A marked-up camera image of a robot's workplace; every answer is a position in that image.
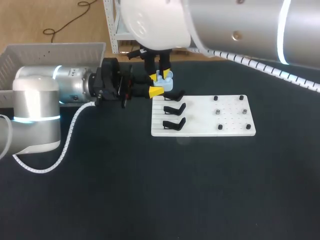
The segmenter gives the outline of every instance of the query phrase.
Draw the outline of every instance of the black table surface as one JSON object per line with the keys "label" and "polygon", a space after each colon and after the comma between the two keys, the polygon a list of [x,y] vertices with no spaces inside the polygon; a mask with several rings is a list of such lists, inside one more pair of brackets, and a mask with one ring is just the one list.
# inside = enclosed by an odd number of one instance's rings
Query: black table surface
{"label": "black table surface", "polygon": [[[90,107],[54,171],[0,161],[0,239],[320,239],[320,94],[232,62],[173,70],[188,95],[247,95],[256,136],[152,137],[150,100]],[[76,110],[61,109],[59,149],[21,159],[54,163]]]}

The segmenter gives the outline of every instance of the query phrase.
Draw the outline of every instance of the white spiral cable wrap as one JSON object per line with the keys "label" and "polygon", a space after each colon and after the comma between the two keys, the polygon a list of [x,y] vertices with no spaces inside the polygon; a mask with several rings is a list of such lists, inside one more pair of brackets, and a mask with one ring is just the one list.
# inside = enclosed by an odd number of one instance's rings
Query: white spiral cable wrap
{"label": "white spiral cable wrap", "polygon": [[66,153],[67,153],[67,150],[68,150],[68,146],[69,146],[69,143],[70,143],[70,139],[71,139],[71,135],[72,135],[72,132],[74,130],[74,126],[75,126],[75,123],[77,121],[77,118],[79,116],[79,114],[87,107],[91,107],[91,106],[95,106],[95,102],[88,102],[84,105],[82,105],[77,111],[76,113],[74,114],[73,116],[73,119],[71,121],[71,124],[70,124],[70,127],[69,127],[69,132],[68,132],[68,135],[66,137],[66,141],[65,141],[65,144],[64,144],[64,147],[63,147],[63,150],[62,150],[62,153],[59,157],[59,159],[55,162],[55,164],[53,164],[51,167],[47,168],[47,169],[43,169],[43,170],[39,170],[39,169],[34,169],[32,167],[29,167],[27,166],[26,164],[24,164],[18,157],[17,155],[13,155],[14,159],[17,161],[18,164],[20,164],[24,169],[32,172],[32,173],[35,173],[35,174],[46,174],[48,172],[51,172],[52,170],[54,170],[56,167],[58,167],[58,165],[62,162],[62,160],[64,159]]}
{"label": "white spiral cable wrap", "polygon": [[5,147],[2,151],[2,153],[0,154],[0,160],[1,160],[7,154],[7,152],[9,151],[9,148],[11,146],[12,137],[13,137],[13,128],[12,128],[12,123],[7,116],[0,114],[0,117],[3,117],[6,120],[6,123],[8,124],[7,141],[6,141],[6,144],[5,144]]}
{"label": "white spiral cable wrap", "polygon": [[[192,53],[202,54],[202,52],[198,48],[188,48],[188,50]],[[211,53],[214,57],[220,57],[238,64],[242,64],[244,66],[247,66],[252,69],[256,69],[265,74],[274,76],[278,79],[282,79],[292,84],[298,85],[300,87],[310,89],[312,91],[320,93],[320,84],[315,83],[313,81],[306,80],[302,77],[298,77],[296,75],[290,74],[286,71],[282,71],[275,67],[268,66],[261,62],[249,59],[241,55],[236,55],[233,53],[228,53],[223,51],[212,51],[212,50],[208,50],[207,52]]]}

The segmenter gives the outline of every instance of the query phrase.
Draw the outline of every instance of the white shelf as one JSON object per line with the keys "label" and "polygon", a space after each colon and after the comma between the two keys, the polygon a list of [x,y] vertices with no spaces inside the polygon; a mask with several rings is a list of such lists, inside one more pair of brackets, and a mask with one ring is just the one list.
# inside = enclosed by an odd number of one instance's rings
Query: white shelf
{"label": "white shelf", "polygon": [[113,54],[119,53],[119,40],[134,40],[133,36],[127,31],[122,21],[119,2],[119,0],[103,0],[105,18],[109,30],[109,37]]}
{"label": "white shelf", "polygon": [[115,39],[116,40],[134,40],[133,36],[128,32],[121,18],[120,11],[117,12],[115,18]]}

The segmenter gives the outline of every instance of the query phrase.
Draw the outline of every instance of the white pegboard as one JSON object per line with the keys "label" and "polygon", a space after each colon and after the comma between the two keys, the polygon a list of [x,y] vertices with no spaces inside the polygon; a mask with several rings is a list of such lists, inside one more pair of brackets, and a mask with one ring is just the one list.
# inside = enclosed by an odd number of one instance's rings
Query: white pegboard
{"label": "white pegboard", "polygon": [[[156,96],[152,101],[151,135],[154,137],[239,137],[254,136],[256,128],[246,95],[184,96],[181,101],[165,100]],[[181,116],[165,114],[164,106],[179,109],[185,103]],[[185,118],[180,131],[164,129],[163,121],[178,124]]]}

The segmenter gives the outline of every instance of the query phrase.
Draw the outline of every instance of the robotic arm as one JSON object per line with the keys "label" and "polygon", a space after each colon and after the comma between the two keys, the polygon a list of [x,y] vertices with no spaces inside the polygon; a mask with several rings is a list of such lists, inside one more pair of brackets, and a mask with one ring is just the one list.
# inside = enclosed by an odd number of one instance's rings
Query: robotic arm
{"label": "robotic arm", "polygon": [[153,50],[198,48],[320,69],[318,0],[121,0],[128,31]]}
{"label": "robotic arm", "polygon": [[[164,88],[156,86],[154,60],[160,55],[165,79],[172,48],[198,48],[208,57],[216,50],[320,69],[318,0],[121,0],[120,6],[127,29],[143,46],[131,57],[144,58],[149,78],[139,82],[130,70],[119,74],[116,60],[103,62],[96,73],[77,66],[23,67],[13,82],[15,118],[0,118],[0,159],[57,148],[59,101],[87,107],[118,100],[125,107],[131,97],[163,94]],[[183,95],[164,94],[169,99]]]}

